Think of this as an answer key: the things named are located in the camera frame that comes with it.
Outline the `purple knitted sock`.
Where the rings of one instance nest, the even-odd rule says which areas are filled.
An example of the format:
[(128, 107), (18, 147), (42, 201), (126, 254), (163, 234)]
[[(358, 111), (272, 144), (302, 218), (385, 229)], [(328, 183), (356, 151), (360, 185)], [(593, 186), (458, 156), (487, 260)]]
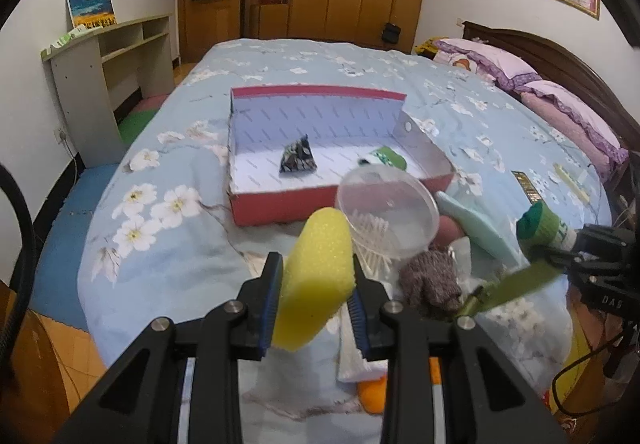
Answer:
[(409, 307), (435, 320), (448, 320), (462, 305), (454, 258), (435, 247), (413, 257), (399, 271), (398, 283)]

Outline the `clear plastic swab container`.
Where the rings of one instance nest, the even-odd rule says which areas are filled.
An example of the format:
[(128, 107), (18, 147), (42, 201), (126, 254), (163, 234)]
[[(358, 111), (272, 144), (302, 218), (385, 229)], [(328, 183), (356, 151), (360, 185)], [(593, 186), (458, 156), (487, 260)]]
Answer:
[(427, 251), (439, 229), (433, 195), (406, 171), (360, 166), (337, 186), (335, 207), (344, 213), (364, 273), (396, 281), (400, 269)]

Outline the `small black bag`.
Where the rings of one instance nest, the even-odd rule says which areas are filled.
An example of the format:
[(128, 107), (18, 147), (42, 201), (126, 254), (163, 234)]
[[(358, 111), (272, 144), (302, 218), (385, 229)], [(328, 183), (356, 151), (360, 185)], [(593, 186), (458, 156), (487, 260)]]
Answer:
[(381, 40), (385, 45), (397, 45), (401, 34), (401, 28), (394, 24), (387, 22), (383, 28)]

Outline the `green white knitted sock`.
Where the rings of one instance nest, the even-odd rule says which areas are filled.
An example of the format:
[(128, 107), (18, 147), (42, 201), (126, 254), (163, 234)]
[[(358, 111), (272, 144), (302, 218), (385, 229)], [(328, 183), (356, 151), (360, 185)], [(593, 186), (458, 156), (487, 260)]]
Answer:
[(536, 201), (516, 223), (516, 238), (526, 257), (538, 248), (572, 251), (577, 232), (558, 217), (544, 201)]

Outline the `pink makeup sponge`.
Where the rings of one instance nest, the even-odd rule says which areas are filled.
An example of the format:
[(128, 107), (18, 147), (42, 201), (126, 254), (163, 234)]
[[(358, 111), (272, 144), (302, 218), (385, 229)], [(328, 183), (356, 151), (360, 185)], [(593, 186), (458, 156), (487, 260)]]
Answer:
[(431, 247), (446, 248), (453, 242), (466, 236), (463, 227), (460, 223), (451, 217), (440, 215), (439, 226), (434, 239), (431, 242)]

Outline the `orange fabric flower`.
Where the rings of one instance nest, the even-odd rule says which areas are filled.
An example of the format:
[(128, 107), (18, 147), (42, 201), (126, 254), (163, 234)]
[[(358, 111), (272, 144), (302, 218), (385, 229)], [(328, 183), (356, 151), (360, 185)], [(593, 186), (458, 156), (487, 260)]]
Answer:
[[(444, 413), (444, 396), (442, 395), (442, 373), (437, 357), (430, 358), (430, 374), (432, 392), (434, 396), (434, 414)], [(359, 401), (363, 409), (371, 415), (379, 415), (384, 412), (386, 399), (387, 376), (375, 380), (360, 381), (357, 384)]]

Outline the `pink ruffled pillow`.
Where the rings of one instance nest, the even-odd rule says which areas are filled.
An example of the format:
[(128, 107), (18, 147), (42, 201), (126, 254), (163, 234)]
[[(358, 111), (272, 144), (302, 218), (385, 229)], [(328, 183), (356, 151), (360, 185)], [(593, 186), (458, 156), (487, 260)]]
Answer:
[(444, 38), (434, 42), (434, 60), (451, 66), (462, 64), (469, 72), (492, 82), (503, 91), (511, 92), (536, 82), (542, 77), (515, 54), (483, 42), (461, 38)]

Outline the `beige low bookshelf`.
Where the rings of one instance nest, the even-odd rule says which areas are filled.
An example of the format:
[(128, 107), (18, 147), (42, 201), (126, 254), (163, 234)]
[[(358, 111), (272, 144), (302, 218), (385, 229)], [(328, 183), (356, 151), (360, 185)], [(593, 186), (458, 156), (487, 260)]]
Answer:
[(115, 111), (132, 93), (145, 98), (175, 88), (167, 14), (93, 28), (60, 48), (45, 48), (70, 141), (88, 168), (126, 153)]

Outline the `blue yellow landscape picture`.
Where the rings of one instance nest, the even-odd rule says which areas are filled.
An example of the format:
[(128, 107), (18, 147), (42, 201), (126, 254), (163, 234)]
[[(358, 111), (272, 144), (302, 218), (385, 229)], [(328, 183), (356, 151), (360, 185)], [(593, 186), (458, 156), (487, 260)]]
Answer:
[(116, 24), (112, 0), (66, 0), (73, 27), (108, 27)]

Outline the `floral blue bedspread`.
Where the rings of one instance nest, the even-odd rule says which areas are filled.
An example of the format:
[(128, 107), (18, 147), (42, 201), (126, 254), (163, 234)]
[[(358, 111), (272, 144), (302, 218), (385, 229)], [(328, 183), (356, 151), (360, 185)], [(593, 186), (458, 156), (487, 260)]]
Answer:
[[(198, 319), (236, 296), (258, 259), (286, 255), (299, 224), (240, 229), (227, 195), (230, 91), (335, 85), (406, 95), (404, 111), (454, 164), (447, 194), (490, 219), (525, 264), (515, 222), (529, 206), (523, 171), (571, 227), (612, 224), (598, 171), (578, 147), (508, 93), (421, 56), (352, 44), (284, 39), (211, 48), (139, 135), (96, 206), (78, 271), (89, 331), (111, 366), (155, 317)], [(585, 172), (585, 205), (557, 175)], [(537, 393), (570, 352), (564, 276), (524, 300), (478, 316)], [(241, 363), (245, 443), (378, 443), (382, 418), (337, 382), (340, 319), (296, 353)]]

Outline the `dark wooden headboard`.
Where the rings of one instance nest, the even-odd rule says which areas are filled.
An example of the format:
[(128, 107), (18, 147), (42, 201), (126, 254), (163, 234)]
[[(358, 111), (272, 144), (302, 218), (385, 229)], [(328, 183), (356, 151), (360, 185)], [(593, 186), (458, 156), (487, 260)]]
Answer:
[(566, 88), (599, 114), (624, 149), (638, 149), (639, 124), (608, 84), (578, 56), (556, 42), (521, 30), (463, 22), (463, 38), (509, 52), (542, 79)]

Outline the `yellow comb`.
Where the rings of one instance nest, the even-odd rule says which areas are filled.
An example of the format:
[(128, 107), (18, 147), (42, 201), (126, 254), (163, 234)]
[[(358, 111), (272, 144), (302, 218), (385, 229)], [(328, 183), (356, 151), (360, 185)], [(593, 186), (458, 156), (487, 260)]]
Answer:
[(570, 173), (570, 171), (566, 170), (563, 166), (558, 163), (553, 164), (553, 170), (555, 175), (557, 175), (562, 182), (564, 182), (570, 191), (583, 203), (590, 203), (590, 195), (587, 192), (585, 186), (578, 180), (577, 177), (574, 177)]

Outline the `green satin ribbon bow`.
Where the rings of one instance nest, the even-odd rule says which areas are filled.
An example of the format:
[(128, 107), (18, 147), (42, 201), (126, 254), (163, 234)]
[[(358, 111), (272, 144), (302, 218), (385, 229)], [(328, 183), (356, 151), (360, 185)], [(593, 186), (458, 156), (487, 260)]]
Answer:
[(536, 260), (529, 267), (503, 276), (497, 282), (478, 285), (464, 300), (454, 317), (474, 317), (518, 298), (534, 293), (563, 274), (544, 259)]

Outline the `pink cardboard box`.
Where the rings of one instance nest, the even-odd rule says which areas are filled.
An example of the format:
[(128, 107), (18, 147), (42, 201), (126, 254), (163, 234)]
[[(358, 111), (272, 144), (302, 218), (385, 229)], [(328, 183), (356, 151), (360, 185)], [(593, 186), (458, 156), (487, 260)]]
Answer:
[[(454, 165), (405, 112), (405, 94), (372, 88), (284, 85), (231, 91), (229, 184), (239, 227), (306, 220), (334, 204), (358, 159), (386, 145), (427, 190), (446, 190)], [(286, 145), (306, 135), (314, 172), (281, 173)]]

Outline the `yellow sponge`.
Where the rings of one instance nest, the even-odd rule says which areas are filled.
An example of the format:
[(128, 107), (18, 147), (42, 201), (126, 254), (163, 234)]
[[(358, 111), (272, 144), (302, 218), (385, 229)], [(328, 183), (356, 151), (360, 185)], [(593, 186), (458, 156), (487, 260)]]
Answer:
[(352, 237), (343, 212), (315, 211), (285, 259), (271, 344), (295, 352), (326, 326), (355, 288)]

